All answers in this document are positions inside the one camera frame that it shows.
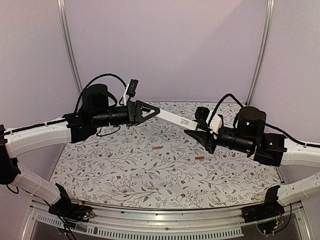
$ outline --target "light purple backdrop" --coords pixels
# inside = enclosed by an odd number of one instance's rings
[[[112,72],[140,80],[136,98],[245,102],[266,0],[69,0],[66,12],[84,84]],[[104,79],[120,96],[121,84]]]

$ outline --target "cable tie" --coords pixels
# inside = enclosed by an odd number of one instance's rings
[[[40,186],[39,186],[33,193],[31,193],[32,196],[34,196],[35,193],[42,187],[41,177],[40,177],[40,176],[37,176],[37,177],[38,177],[38,179],[39,179],[39,181],[40,181]]]
[[[309,196],[305,193],[305,191],[304,191],[304,180],[306,180],[306,179],[303,179],[302,181],[301,181],[301,186],[300,186],[300,188],[301,188],[301,192],[303,193],[303,195],[306,197],[306,198],[308,198]]]

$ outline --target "table surface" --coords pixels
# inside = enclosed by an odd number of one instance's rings
[[[194,119],[197,107],[213,109],[216,105],[151,104],[189,119]],[[224,103],[218,113],[224,124],[231,126],[238,111],[238,105]],[[102,134],[114,130],[105,127]],[[269,187],[280,184],[280,178],[274,167],[261,165],[252,157],[219,146],[209,154],[183,130],[150,119],[139,126],[122,126],[109,136],[94,135],[67,144],[51,182],[63,185],[71,198],[91,203],[199,209],[261,202]]]

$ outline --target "wire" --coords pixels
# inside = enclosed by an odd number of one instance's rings
[[[42,200],[49,206],[49,208],[50,208],[52,211],[54,211],[55,215],[56,215],[56,216],[60,219],[60,221],[63,223],[65,236],[66,236],[69,240],[72,240],[72,239],[68,236],[68,234],[71,234],[71,236],[73,237],[73,240],[77,240],[76,237],[75,237],[75,235],[74,235],[73,232],[71,231],[69,225],[66,223],[66,221],[63,220],[63,219],[58,215],[57,211],[56,211],[46,200],[44,200],[44,199],[42,199]]]
[[[276,233],[280,233],[281,231],[283,231],[283,230],[289,225],[290,220],[291,220],[291,216],[292,216],[292,204],[290,203],[290,215],[289,215],[289,219],[288,219],[288,221],[286,222],[286,224],[284,225],[283,228],[281,228],[280,230],[274,232],[275,234],[276,234]]]
[[[224,101],[226,98],[228,98],[228,97],[231,97],[241,108],[243,108],[242,103],[241,103],[233,94],[228,93],[228,94],[224,95],[224,96],[219,100],[219,102],[216,104],[216,106],[214,107],[213,112],[212,112],[212,115],[211,115],[210,120],[209,120],[209,122],[208,122],[208,126],[210,125],[211,120],[214,118],[215,114],[217,113],[219,106],[220,106],[220,105],[223,103],[223,101]]]
[[[99,132],[97,132],[95,135],[96,135],[97,137],[105,137],[105,136],[109,136],[109,135],[115,134],[115,133],[118,132],[118,131],[120,130],[120,128],[121,128],[121,126],[118,126],[118,127],[119,127],[119,128],[118,128],[117,130],[113,131],[113,132],[110,132],[110,133],[107,133],[107,134],[103,134],[103,135],[99,135],[99,134],[101,133],[101,130],[102,130],[102,127],[100,127]]]
[[[280,222],[280,220],[283,220],[284,219],[284,216],[282,216],[282,213],[281,212],[277,212],[279,215],[280,215],[280,218],[279,218],[279,220],[278,220],[278,222]]]
[[[104,74],[101,74],[99,76],[96,76],[94,79],[92,79],[90,82],[88,82],[88,84],[84,87],[84,89],[87,89],[94,81],[102,78],[102,77],[106,77],[106,76],[111,76],[111,77],[114,77],[116,79],[118,79],[124,86],[124,89],[126,89],[126,83],[117,75],[113,74],[113,73],[104,73]],[[82,93],[84,91],[84,89],[81,91],[79,97],[78,97],[78,100],[76,101],[76,105],[75,105],[75,109],[74,109],[74,113],[77,113],[78,112],[78,107],[79,107],[79,104],[80,104],[80,100],[81,100],[81,97],[82,97]]]
[[[286,131],[280,129],[279,127],[276,127],[276,126],[272,126],[268,123],[265,124],[267,127],[269,128],[272,128],[274,130],[277,130],[279,131],[280,133],[283,133],[286,137],[288,137],[288,139],[292,140],[293,142],[295,142],[296,144],[299,144],[299,145],[303,145],[305,147],[313,147],[313,148],[320,148],[320,145],[318,144],[312,144],[312,143],[306,143],[306,142],[303,142],[303,141],[299,141],[297,139],[295,139],[293,136],[289,135],[289,133],[287,133]]]
[[[19,188],[18,188],[17,186],[16,186],[16,191],[13,191],[13,190],[9,187],[8,184],[6,185],[6,188],[9,189],[9,191],[12,192],[12,193],[14,193],[14,194],[18,194],[18,193],[19,193]]]

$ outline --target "orange object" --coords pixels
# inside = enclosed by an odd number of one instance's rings
[[[156,150],[156,149],[162,149],[162,146],[153,146],[152,150]]]

